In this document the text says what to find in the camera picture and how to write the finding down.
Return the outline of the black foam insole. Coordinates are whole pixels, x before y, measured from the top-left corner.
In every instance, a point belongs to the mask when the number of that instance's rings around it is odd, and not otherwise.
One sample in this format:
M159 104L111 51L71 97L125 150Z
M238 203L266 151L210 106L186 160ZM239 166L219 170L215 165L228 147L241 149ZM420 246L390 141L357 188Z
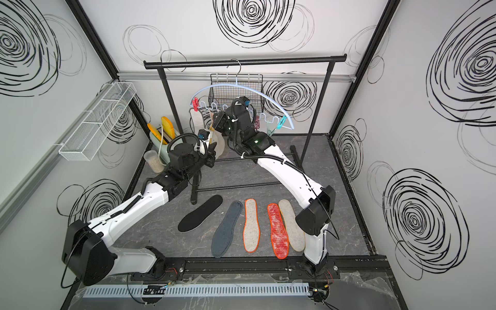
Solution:
M215 210L223 204L221 195L214 195L200 207L187 214L178 224L178 231L186 233L199 227Z

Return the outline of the dark grey felt insole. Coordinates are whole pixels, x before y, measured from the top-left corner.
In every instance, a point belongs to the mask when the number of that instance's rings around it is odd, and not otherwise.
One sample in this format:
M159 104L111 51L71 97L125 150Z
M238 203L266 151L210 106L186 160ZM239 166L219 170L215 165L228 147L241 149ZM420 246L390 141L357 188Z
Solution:
M224 219L214 233L211 253L215 258L221 258L232 244L236 222L239 219L243 205L234 201L228 208Z

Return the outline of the white orange-edged insole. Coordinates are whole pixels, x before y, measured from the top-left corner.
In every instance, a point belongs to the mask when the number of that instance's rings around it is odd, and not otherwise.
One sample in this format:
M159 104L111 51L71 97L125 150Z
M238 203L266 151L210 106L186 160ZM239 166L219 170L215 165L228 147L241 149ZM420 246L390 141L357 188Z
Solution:
M244 248L248 253L254 253L260 242L260 225L255 199L245 201L245 226L243 231Z

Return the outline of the red orange-edged insole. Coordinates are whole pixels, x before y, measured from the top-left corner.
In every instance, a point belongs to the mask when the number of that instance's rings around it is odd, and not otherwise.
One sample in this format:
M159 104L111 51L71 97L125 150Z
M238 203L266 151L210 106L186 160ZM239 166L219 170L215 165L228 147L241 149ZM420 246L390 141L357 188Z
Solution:
M275 256L280 259L286 259L289 254L289 238L281 216L280 208L277 204L267 206L271 226L271 245Z

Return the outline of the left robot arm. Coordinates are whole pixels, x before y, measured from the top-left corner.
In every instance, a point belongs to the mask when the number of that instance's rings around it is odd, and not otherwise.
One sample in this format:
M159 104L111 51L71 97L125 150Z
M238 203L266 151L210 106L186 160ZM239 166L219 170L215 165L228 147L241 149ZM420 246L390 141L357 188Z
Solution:
M77 280L91 286L111 275L140 273L155 280L165 275L165 257L156 248L120 249L114 243L142 218L180 195L204 165L214 165L216 143L209 143L209 133L201 130L198 135L177 136L167 146L169 165L149 178L139 193L87 223L76 220L68 226L61 259ZM188 137L195 143L188 143Z

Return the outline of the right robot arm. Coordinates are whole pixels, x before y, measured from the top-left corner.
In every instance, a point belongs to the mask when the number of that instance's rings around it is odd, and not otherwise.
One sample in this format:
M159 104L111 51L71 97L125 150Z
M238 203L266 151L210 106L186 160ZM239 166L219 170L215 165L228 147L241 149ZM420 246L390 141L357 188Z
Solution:
M302 210L295 222L305 236L304 256L317 271L327 262L326 234L334 211L336 192L323 187L293 164L267 134L255 129L248 98L235 98L231 106L213 114L212 127L228 137L232 149L271 173L295 198Z

